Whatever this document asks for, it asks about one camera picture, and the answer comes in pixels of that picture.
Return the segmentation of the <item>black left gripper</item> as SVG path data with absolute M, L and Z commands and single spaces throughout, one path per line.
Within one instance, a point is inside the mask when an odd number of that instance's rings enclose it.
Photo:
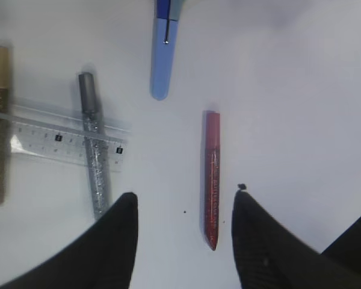
M 323 256 L 285 229 L 248 192 L 238 190 L 232 246 L 242 288 L 361 288 L 360 275 L 327 258 L 361 265 L 361 216 Z

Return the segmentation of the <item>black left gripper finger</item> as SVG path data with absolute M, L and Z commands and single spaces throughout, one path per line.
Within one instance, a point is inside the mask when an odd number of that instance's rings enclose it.
M 122 194 L 85 233 L 2 288 L 129 288 L 138 243 L 138 198 Z

